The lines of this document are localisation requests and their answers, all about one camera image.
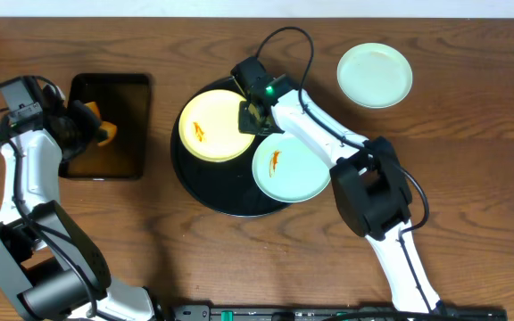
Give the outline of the orange sponge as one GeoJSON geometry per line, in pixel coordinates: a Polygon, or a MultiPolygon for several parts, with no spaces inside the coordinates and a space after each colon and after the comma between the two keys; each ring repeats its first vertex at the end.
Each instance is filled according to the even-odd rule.
{"type": "Polygon", "coordinates": [[[111,122],[102,120],[101,113],[96,102],[85,103],[85,106],[92,112],[95,118],[98,120],[99,126],[95,133],[95,140],[97,145],[102,147],[109,144],[118,132],[118,128],[116,125],[111,122]]]}

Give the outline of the yellow plate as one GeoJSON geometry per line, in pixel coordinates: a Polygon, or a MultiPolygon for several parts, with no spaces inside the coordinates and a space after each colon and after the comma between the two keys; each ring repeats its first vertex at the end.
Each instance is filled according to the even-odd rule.
{"type": "Polygon", "coordinates": [[[196,158],[209,162],[231,161],[245,152],[255,135],[239,131],[238,93],[213,89],[196,95],[180,114],[178,135],[196,158]]]}

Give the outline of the light green plate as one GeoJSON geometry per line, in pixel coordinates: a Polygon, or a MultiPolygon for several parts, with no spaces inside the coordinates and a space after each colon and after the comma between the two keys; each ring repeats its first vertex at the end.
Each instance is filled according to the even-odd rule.
{"type": "Polygon", "coordinates": [[[391,46],[379,43],[349,49],[337,65],[336,78],[351,101],[370,109],[399,103],[413,84],[408,60],[391,46]]]}
{"type": "Polygon", "coordinates": [[[252,173],[260,190],[279,202],[305,202],[330,182],[327,165],[289,134],[273,134],[259,144],[252,173]]]}

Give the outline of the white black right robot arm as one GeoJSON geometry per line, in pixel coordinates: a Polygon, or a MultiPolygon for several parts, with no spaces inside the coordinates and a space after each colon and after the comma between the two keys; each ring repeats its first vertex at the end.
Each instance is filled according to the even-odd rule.
{"type": "Polygon", "coordinates": [[[328,166],[343,221],[377,255],[399,311],[436,314],[439,294],[427,279],[413,240],[410,189],[419,184],[404,169],[392,144],[369,140],[323,111],[292,79],[266,72],[233,74],[247,103],[240,129],[251,134],[283,132],[300,140],[328,166]]]}

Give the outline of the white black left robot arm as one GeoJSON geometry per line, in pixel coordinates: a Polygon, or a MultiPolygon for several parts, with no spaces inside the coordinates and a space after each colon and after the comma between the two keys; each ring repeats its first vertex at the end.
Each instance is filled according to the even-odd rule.
{"type": "Polygon", "coordinates": [[[0,289],[24,320],[154,320],[144,287],[112,278],[90,237],[60,204],[59,167],[116,127],[95,103],[17,104],[2,119],[0,289]]]}

